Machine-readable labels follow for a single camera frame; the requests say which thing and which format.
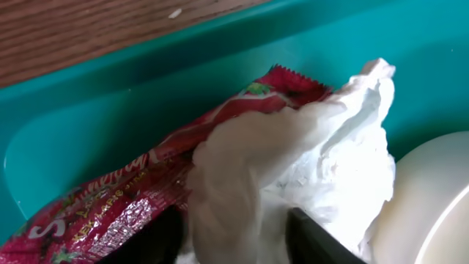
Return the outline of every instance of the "white container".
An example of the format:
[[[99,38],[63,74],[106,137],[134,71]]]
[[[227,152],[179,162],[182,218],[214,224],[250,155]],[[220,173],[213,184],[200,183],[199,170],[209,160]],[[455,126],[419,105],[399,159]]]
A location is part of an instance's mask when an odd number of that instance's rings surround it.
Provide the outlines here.
[[[469,132],[433,139],[396,165],[377,220],[377,264],[469,263]]]

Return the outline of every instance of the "wooden surface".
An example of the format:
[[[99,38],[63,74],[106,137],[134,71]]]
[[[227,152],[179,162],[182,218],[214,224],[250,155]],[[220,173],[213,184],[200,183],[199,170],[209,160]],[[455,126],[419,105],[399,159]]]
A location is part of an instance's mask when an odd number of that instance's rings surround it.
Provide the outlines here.
[[[0,87],[264,1],[0,0]]]

